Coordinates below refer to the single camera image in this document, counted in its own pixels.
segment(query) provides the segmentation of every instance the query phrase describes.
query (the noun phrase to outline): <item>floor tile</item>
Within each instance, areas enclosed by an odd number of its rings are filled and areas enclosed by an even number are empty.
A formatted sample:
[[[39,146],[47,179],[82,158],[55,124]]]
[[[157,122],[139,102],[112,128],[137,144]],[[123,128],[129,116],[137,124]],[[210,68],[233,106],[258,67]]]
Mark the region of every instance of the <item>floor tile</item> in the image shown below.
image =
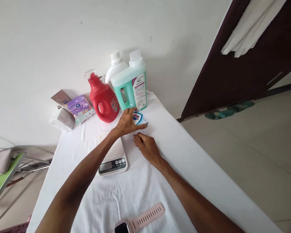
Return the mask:
[[[36,159],[41,159],[41,160],[49,160],[54,157],[54,154],[48,151],[42,150],[38,147],[28,147],[25,151],[27,154],[23,158],[22,165],[25,163],[26,165],[24,165],[23,167],[27,167],[29,165],[39,163],[39,161],[31,161],[31,159],[27,159],[26,156],[36,158]]]
[[[288,91],[257,100],[254,106],[217,122],[220,127],[247,140],[290,120],[291,91]]]
[[[191,120],[199,125],[204,122],[199,118]],[[184,127],[272,220],[291,218],[291,175],[226,129],[193,132],[198,127]]]
[[[254,135],[247,143],[291,174],[291,119]]]
[[[218,121],[209,120],[205,116],[195,117],[181,122],[182,126],[193,138],[203,138],[213,132],[223,129]]]
[[[28,173],[28,172],[15,173],[15,175],[12,178],[12,180],[16,180],[16,179],[18,179],[20,177],[23,177],[24,179],[19,181],[19,182],[17,182],[13,186],[14,187],[27,186],[29,183],[40,181],[40,180],[44,180],[47,172],[48,172],[48,169],[39,170],[39,171],[35,171],[35,172],[32,172],[32,173]]]
[[[291,233],[291,220],[275,222],[283,233]]]

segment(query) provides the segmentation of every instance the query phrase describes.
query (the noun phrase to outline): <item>white bottle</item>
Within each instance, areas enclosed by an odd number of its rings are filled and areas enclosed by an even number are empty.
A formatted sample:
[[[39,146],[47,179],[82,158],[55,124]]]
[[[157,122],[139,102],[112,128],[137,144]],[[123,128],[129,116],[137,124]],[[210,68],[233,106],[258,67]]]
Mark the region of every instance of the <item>white bottle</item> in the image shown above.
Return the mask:
[[[111,66],[107,71],[105,83],[109,84],[109,86],[113,90],[113,86],[111,84],[111,78],[117,73],[121,72],[128,68],[128,64],[124,62],[120,56],[120,53],[116,51],[115,53],[110,55],[111,57]]]

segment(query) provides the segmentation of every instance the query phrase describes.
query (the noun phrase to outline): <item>teal detergent bottle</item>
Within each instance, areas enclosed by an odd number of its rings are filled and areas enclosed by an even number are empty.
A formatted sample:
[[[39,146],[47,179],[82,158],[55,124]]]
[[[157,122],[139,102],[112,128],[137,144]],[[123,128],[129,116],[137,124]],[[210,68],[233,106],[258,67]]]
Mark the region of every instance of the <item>teal detergent bottle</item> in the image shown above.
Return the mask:
[[[111,78],[122,111],[126,108],[146,108],[146,64],[140,50],[129,54],[129,67]]]

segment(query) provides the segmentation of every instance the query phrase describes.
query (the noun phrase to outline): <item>white bottle cap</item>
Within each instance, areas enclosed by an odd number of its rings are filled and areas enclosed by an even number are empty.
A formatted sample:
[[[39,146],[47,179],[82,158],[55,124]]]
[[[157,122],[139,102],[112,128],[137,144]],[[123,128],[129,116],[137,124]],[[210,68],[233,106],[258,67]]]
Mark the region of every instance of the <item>white bottle cap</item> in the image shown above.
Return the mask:
[[[135,50],[132,51],[129,54],[129,66],[130,67],[137,67],[137,66],[141,66],[142,62],[143,62],[143,58],[141,56],[141,52],[140,50]]]
[[[111,57],[111,65],[118,65],[122,62],[122,58],[120,56],[119,51],[116,51],[113,54],[110,54],[110,57]]]

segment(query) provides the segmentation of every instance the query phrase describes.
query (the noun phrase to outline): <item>watch face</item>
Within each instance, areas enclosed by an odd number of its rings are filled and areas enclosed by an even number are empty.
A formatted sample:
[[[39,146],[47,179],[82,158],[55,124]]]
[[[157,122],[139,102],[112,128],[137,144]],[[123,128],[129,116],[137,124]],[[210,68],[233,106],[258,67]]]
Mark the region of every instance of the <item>watch face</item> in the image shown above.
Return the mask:
[[[121,223],[114,229],[114,233],[129,233],[126,222]]]

